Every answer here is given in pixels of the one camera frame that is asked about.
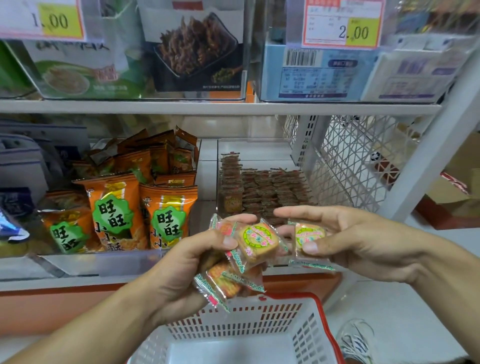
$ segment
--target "white plastic basket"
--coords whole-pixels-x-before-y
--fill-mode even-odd
[[[311,293],[237,298],[156,329],[130,364],[344,364]]]

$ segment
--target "red basket rim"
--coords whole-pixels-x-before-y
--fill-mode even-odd
[[[325,334],[332,344],[333,350],[335,352],[335,357],[338,364],[345,364],[345,359],[343,358],[342,351],[338,346],[337,341],[335,340],[332,332],[330,331],[330,327],[328,327],[327,318],[325,316],[324,308],[322,306],[322,302],[320,299],[311,292],[292,292],[292,293],[264,293],[264,296],[273,298],[274,300],[282,300],[282,299],[291,299],[291,298],[312,298],[315,300],[317,304],[318,313],[320,314],[320,318],[322,320],[322,325],[324,327]]]

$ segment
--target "blue box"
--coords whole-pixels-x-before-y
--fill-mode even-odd
[[[359,101],[377,50],[291,47],[268,39],[261,101]]]

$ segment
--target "person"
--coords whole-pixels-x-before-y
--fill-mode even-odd
[[[321,222],[336,230],[303,249],[374,280],[409,284],[480,363],[479,258],[449,240],[350,207],[280,207],[275,215]],[[229,219],[254,223],[256,216]],[[289,235],[291,228],[278,231]],[[206,305],[191,285],[202,254],[236,246],[234,239],[215,230],[181,240],[151,270],[6,363],[125,364],[156,327],[189,317]],[[357,340],[362,335],[339,338],[349,338],[340,343],[347,361],[372,363],[366,340]]]

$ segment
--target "price tag holder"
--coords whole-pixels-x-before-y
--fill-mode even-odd
[[[305,0],[302,46],[375,49],[384,0]]]
[[[81,0],[2,0],[0,38],[86,41]]]

